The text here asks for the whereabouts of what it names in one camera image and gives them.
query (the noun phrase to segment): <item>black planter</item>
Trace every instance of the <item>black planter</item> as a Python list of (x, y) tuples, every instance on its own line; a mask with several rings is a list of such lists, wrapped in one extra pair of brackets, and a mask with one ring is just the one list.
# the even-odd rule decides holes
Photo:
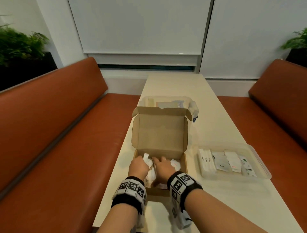
[(291, 49), (286, 61), (307, 67), (307, 49)]
[(15, 59), (0, 66), (0, 91), (57, 69), (50, 52), (40, 59)]

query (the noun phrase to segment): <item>open box lid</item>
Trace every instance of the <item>open box lid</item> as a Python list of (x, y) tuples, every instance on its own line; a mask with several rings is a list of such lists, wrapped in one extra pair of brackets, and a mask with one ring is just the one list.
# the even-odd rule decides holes
[(132, 146), (139, 150), (180, 159), (188, 146), (188, 109), (136, 107), (132, 127)]

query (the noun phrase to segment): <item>table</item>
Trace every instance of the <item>table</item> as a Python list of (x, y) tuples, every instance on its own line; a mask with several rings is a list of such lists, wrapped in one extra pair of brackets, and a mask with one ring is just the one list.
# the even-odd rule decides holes
[[(153, 72), (148, 76), (141, 98), (148, 95), (188, 96), (198, 108), (199, 116), (191, 124), (186, 151), (188, 173), (204, 190), (269, 233), (303, 232), (270, 180), (255, 183), (212, 181), (201, 177), (195, 156), (196, 144), (206, 141), (246, 143), (201, 74)], [(118, 184), (127, 176), (133, 158), (132, 121), (116, 161), (107, 189), (97, 212), (94, 227), (99, 227), (111, 206)], [(145, 209), (149, 232), (183, 232), (172, 226), (167, 211), (169, 199), (148, 197)], [(185, 232), (198, 232), (194, 224)]]

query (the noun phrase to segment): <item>clear plastic container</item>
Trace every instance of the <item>clear plastic container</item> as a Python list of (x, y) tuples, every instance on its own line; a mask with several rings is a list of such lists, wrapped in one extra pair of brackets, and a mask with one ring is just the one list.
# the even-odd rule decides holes
[(185, 108), (192, 114), (193, 122), (198, 117), (198, 107), (190, 97), (187, 96), (145, 96), (139, 101), (138, 106), (160, 107), (160, 108)]
[(234, 172), (231, 167), (228, 172), (216, 169), (216, 171), (205, 171), (202, 168), (202, 161), (200, 161), (200, 156), (198, 152), (198, 162), (201, 170), (201, 174), (203, 178), (213, 179), (213, 180), (255, 180), (255, 179), (271, 179), (272, 175), (267, 169), (267, 167), (262, 162), (261, 158), (255, 151), (255, 149), (248, 144), (239, 144), (239, 143), (223, 143), (223, 142), (203, 142), (199, 143), (199, 148), (204, 150), (210, 149), (212, 152), (236, 152), (239, 157), (246, 158), (245, 161), (252, 166), (252, 170), (254, 170), (252, 175), (248, 171), (246, 171), (246, 162), (241, 159), (242, 171)]

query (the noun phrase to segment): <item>orange bench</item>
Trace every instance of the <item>orange bench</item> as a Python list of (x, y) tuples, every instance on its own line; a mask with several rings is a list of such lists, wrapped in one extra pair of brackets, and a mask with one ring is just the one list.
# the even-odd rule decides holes
[(0, 93), (0, 232), (91, 232), (140, 97), (107, 88), (87, 58)]
[(307, 68), (277, 59), (249, 94), (218, 98), (307, 232)]

